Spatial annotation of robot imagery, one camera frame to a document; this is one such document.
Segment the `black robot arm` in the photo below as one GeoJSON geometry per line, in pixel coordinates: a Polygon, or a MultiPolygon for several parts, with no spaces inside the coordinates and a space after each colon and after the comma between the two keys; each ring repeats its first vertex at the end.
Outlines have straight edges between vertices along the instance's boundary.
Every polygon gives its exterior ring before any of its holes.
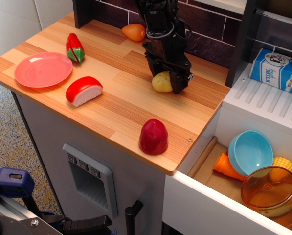
{"type": "Polygon", "coordinates": [[[191,62],[185,56],[192,29],[177,16],[176,0],[135,0],[134,3],[146,23],[149,41],[142,46],[151,73],[155,76],[168,71],[173,92],[179,94],[193,79],[191,62]]]}

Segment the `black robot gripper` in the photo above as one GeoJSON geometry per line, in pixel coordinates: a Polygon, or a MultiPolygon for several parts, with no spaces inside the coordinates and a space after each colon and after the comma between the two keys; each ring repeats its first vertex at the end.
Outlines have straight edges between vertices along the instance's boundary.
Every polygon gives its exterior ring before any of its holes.
{"type": "Polygon", "coordinates": [[[145,56],[152,76],[170,71],[170,82],[174,94],[179,94],[188,87],[188,82],[193,79],[193,74],[181,74],[190,72],[191,62],[184,54],[187,48],[187,40],[176,34],[152,37],[149,42],[142,44],[145,56]]]}

